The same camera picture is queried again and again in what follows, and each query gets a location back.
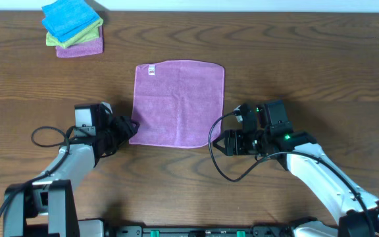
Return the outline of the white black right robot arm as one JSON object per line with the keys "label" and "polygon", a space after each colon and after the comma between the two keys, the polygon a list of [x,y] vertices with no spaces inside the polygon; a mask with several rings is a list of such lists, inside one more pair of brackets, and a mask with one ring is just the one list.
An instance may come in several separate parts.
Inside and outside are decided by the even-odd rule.
{"label": "white black right robot arm", "polygon": [[208,147],[227,156],[254,155],[255,162],[235,181],[261,163],[277,160],[315,194],[337,224],[332,228],[316,219],[299,219],[290,227],[291,236],[379,236],[379,198],[352,181],[312,135],[294,131],[282,101],[254,109],[244,103],[231,115],[242,128],[209,138]]}

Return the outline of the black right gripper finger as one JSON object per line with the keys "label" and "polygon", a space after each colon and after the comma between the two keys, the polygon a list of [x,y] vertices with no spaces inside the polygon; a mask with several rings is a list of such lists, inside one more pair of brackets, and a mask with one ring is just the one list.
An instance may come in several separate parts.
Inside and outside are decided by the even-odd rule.
{"label": "black right gripper finger", "polygon": [[226,148],[218,145],[216,142],[213,142],[213,147],[222,152],[223,154],[226,154]]}
{"label": "black right gripper finger", "polygon": [[218,143],[219,141],[223,140],[225,137],[225,132],[221,133],[219,136],[217,136],[213,141],[212,143],[216,144]]}

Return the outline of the purple microfiber cloth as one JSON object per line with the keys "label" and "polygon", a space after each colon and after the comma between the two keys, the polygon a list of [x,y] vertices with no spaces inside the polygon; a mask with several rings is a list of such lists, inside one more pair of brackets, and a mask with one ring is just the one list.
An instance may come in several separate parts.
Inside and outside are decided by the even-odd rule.
{"label": "purple microfiber cloth", "polygon": [[[155,75],[148,66],[156,65]],[[132,120],[139,122],[132,145],[198,148],[220,135],[224,107],[223,66],[192,60],[138,65]]]}

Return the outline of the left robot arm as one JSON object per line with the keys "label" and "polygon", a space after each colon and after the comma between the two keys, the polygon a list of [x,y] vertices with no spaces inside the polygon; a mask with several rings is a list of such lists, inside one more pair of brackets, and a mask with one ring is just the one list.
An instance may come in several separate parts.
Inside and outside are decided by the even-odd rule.
{"label": "left robot arm", "polygon": [[114,116],[106,102],[77,105],[75,124],[60,131],[57,157],[35,178],[12,184],[0,207],[4,236],[114,236],[102,219],[78,219],[74,189],[102,158],[135,136],[139,124]]}

